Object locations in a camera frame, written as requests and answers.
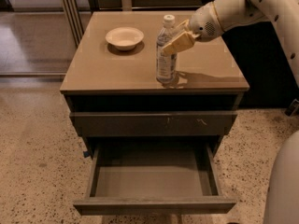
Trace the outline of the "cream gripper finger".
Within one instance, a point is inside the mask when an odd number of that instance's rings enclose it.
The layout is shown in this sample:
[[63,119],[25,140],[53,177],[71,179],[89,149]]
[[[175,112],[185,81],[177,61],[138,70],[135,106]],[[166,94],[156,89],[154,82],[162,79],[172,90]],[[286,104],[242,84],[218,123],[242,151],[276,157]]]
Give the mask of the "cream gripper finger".
[[180,32],[189,32],[190,31],[190,25],[189,25],[189,20],[185,20],[182,23],[180,23],[176,28],[175,31],[177,33]]
[[196,35],[192,32],[181,32],[179,35],[176,35],[163,46],[163,54],[173,55],[184,50],[190,49],[194,46],[196,40],[199,37],[200,35]]

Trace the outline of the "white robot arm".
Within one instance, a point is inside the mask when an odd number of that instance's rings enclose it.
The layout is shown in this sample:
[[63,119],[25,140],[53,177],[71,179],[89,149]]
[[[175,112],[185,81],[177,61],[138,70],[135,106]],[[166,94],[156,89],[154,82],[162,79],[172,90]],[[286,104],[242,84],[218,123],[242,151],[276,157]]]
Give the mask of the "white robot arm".
[[[167,55],[210,41],[236,26],[270,21],[299,85],[299,0],[214,0],[175,29]],[[270,175],[263,224],[299,224],[299,131],[281,146]]]

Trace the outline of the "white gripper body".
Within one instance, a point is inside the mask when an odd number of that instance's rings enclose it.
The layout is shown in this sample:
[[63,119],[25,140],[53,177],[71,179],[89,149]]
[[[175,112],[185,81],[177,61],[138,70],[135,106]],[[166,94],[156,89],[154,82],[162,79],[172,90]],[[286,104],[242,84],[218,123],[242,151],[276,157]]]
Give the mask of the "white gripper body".
[[223,34],[213,3],[198,8],[189,20],[189,27],[199,42],[208,42]]

